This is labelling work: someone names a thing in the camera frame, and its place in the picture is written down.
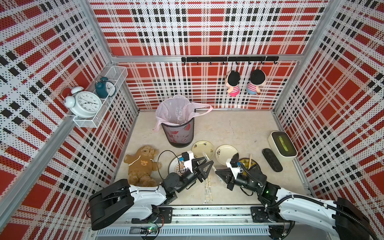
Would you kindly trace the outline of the bare wooden chopsticks pair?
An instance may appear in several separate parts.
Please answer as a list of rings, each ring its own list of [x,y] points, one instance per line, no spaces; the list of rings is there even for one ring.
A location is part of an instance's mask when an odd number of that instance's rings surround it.
[[[251,166],[252,166],[252,154],[249,154],[248,170],[251,168]]]

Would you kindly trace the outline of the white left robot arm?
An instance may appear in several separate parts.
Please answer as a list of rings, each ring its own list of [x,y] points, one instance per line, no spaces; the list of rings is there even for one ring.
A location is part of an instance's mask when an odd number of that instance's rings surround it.
[[[209,176],[214,164],[205,158],[187,161],[192,169],[185,169],[180,176],[170,173],[157,187],[138,187],[121,179],[96,192],[89,198],[91,228],[101,230],[124,217],[153,221],[160,214],[158,206],[168,205],[177,199],[177,193],[189,189],[196,181],[201,183]]]

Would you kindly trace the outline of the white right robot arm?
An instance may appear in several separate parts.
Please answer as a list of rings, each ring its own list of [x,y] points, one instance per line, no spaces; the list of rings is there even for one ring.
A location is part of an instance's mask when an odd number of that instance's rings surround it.
[[[276,219],[299,222],[321,229],[341,240],[376,240],[370,221],[344,198],[321,200],[300,195],[267,181],[258,166],[244,164],[217,170],[229,190],[235,186],[256,194],[268,215]]]

